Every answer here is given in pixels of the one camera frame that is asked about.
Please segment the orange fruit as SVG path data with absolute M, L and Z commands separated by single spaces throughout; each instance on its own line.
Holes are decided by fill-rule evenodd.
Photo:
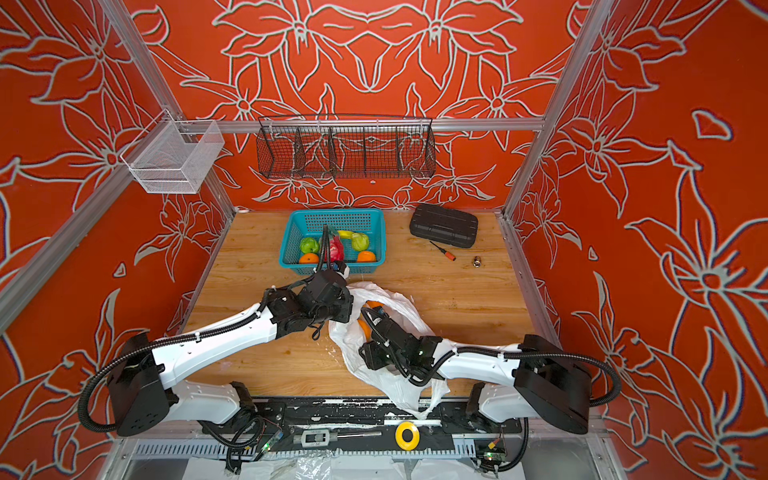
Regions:
M 365 250 L 358 253 L 357 263 L 374 263 L 377 261 L 377 256 L 373 251 Z
M 379 307 L 382 307 L 382 306 L 383 306 L 382 303 L 377 302 L 377 301 L 372 301 L 372 300 L 366 301 L 365 304 L 364 304 L 365 308 L 371 308 L 371 309 L 376 309 L 376 308 L 379 308 Z M 372 339 L 372 329 L 368 325 L 368 323 L 366 322 L 363 314 L 359 315 L 359 317 L 358 317 L 358 324 L 359 324 L 359 326 L 361 327 L 361 329 L 363 331 L 363 334 L 364 334 L 364 337 L 365 337 L 365 341 L 370 341 Z
M 317 264 L 320 261 L 320 257 L 316 253 L 305 253 L 299 258 L 300 264 Z

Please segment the white plastic bag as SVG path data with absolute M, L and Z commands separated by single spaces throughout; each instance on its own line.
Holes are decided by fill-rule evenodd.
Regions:
M 432 379 L 429 406 L 422 410 L 424 390 L 418 377 L 431 368 L 439 339 L 404 295 L 372 282 L 347 287 L 351 300 L 349 321 L 332 321 L 330 338 L 340 347 L 347 369 L 383 393 L 399 409 L 424 420 L 450 392 L 447 382 Z

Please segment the red dragon fruit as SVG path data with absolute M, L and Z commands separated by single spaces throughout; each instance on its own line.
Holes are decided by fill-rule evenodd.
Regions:
M 331 262 L 343 261 L 345 259 L 344 245 L 338 236 L 331 235 L 328 239 L 328 254 Z

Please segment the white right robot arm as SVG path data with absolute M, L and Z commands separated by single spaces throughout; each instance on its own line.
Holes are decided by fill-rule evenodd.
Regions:
M 381 306 L 364 306 L 360 320 L 367 341 L 359 354 L 370 370 L 392 368 L 419 388 L 433 380 L 474 380 L 481 384 L 476 411 L 491 422 L 533 416 L 568 433 L 588 432 L 589 371 L 538 335 L 506 347 L 478 346 L 418 337 Z

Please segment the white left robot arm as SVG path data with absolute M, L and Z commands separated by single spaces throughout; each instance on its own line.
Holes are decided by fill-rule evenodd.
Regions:
M 261 301 L 189 334 L 127 341 L 107 386 L 122 437 L 143 433 L 164 421 L 223 425 L 247 410 L 250 398 L 240 383 L 207 385 L 189 377 L 247 348 L 333 321 L 346 323 L 353 296 L 344 275 L 322 270 L 303 280 L 265 290 Z

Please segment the teal plastic basket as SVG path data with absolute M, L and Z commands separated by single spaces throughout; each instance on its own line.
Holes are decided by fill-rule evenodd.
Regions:
M 278 261 L 281 267 L 308 276 L 315 271 L 320 253 L 304 261 L 308 241 L 331 247 L 324 261 L 342 260 L 353 274 L 372 274 L 387 257 L 386 222 L 382 211 L 362 209 L 297 210 L 285 227 Z

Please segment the yellow tape roll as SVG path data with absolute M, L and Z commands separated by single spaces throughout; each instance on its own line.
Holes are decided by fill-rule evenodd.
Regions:
M 395 430 L 395 442 L 403 451 L 414 451 L 420 443 L 420 431 L 411 421 L 400 423 Z

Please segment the black plastic tool case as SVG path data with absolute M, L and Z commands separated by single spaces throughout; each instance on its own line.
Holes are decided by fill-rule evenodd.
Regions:
M 410 233 L 419 238 L 471 248 L 477 238 L 478 218 L 468 212 L 433 204 L 419 204 L 414 210 Z

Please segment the red handled screwdriver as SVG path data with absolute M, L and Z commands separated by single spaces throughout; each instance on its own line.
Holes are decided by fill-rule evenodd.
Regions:
M 448 260 L 450 260 L 450 261 L 455 261 L 456 260 L 456 256 L 453 253 L 451 253 L 450 251 L 448 251 L 447 249 L 445 249 L 442 246 L 438 245 L 434 241 L 429 241 L 429 243 L 432 246 L 434 246 L 438 251 L 440 251 Z

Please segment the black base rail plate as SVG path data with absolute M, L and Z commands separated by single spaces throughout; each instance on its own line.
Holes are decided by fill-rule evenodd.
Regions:
M 274 424 L 296 429 L 363 429 L 397 426 L 411 421 L 440 433 L 520 434 L 522 424 L 511 419 L 502 424 L 482 417 L 465 398 L 449 398 L 437 404 L 424 419 L 379 397 L 257 397 L 257 411 Z

